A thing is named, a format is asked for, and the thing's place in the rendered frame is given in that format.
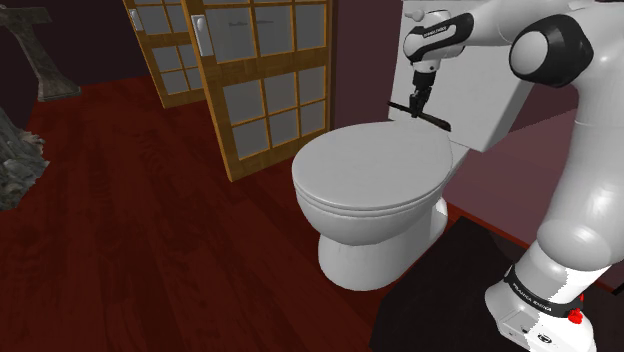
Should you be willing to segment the black flat stick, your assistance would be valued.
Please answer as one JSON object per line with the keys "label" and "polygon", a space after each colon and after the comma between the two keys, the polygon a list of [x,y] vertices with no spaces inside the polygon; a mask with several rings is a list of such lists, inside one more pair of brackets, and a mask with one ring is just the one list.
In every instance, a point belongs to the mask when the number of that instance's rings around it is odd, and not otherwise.
{"label": "black flat stick", "polygon": [[403,106],[403,105],[400,105],[400,104],[397,104],[397,103],[394,103],[394,102],[388,101],[387,105],[389,107],[391,107],[391,108],[394,108],[394,109],[397,109],[399,111],[408,113],[412,118],[420,118],[420,119],[423,119],[424,121],[427,121],[427,122],[435,125],[436,127],[440,128],[440,129],[442,129],[444,131],[447,131],[447,132],[451,131],[450,123],[445,121],[445,120],[443,120],[443,119],[434,117],[434,116],[429,115],[427,113],[424,113],[422,111],[414,110],[413,108],[406,107],[406,106]]}

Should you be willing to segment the white toilet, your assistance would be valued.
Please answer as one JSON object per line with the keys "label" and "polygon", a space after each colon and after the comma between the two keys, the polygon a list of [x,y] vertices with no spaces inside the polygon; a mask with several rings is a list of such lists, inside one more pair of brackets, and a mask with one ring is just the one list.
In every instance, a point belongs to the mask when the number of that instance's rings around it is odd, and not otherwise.
{"label": "white toilet", "polygon": [[292,163],[299,206],[319,232],[318,260],[334,284],[353,291],[399,278],[442,234],[442,193],[471,151],[483,152],[510,131],[529,92],[508,52],[537,17],[538,0],[404,0],[400,32],[470,14],[466,47],[443,49],[420,64],[435,77],[425,112],[443,130],[406,112],[414,66],[396,60],[388,118],[342,127],[305,145]]}

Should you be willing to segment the wooden door with glass panes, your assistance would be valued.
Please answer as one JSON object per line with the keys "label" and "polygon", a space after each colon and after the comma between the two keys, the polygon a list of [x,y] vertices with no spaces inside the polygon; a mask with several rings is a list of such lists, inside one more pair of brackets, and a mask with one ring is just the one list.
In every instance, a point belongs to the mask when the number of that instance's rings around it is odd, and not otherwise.
{"label": "wooden door with glass panes", "polygon": [[162,106],[204,101],[181,0],[122,1]]}
{"label": "wooden door with glass panes", "polygon": [[181,4],[230,181],[329,131],[333,0]]}

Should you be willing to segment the dark robot stand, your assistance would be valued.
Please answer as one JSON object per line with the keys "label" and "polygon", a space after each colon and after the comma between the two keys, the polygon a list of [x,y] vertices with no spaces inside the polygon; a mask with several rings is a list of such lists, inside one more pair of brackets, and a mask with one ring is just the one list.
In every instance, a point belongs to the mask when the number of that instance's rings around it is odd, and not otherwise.
{"label": "dark robot stand", "polygon": [[373,352],[528,352],[500,335],[484,294],[525,249],[459,218],[382,299]]}

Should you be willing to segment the grey rock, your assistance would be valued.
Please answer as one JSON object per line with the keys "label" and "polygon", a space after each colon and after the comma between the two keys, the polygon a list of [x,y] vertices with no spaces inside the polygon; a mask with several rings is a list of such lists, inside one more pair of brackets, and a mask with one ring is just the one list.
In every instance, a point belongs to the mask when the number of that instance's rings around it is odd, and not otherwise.
{"label": "grey rock", "polygon": [[16,208],[43,175],[49,165],[44,144],[39,135],[17,128],[0,107],[0,211]]}

